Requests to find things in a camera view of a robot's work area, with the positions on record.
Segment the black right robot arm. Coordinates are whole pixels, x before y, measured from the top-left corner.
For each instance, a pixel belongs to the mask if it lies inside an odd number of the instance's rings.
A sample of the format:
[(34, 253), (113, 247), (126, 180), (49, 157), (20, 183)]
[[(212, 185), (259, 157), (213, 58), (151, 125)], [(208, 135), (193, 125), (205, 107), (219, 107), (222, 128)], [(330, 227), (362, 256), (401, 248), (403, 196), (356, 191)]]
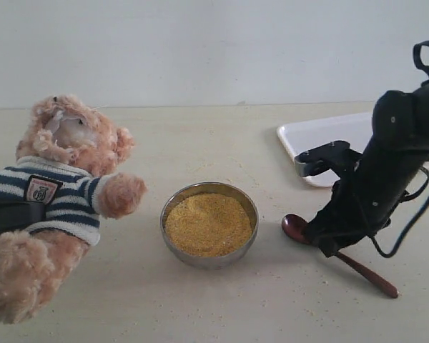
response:
[(429, 82), (412, 93), (387, 91), (374, 107), (372, 127), (362, 154), (337, 141), (303, 156), (339, 176), (330, 201), (303, 231), (326, 257), (386, 227), (407, 186), (429, 161)]

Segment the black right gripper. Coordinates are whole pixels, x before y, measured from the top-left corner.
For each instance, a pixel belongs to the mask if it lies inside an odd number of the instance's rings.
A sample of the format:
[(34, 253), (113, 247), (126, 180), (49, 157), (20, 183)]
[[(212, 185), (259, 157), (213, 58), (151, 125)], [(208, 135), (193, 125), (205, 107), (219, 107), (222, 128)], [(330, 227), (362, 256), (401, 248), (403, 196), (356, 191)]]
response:
[(366, 149), (353, 173), (332, 186), (330, 201), (309, 222), (304, 237), (326, 257), (375, 236), (392, 210), (392, 152)]

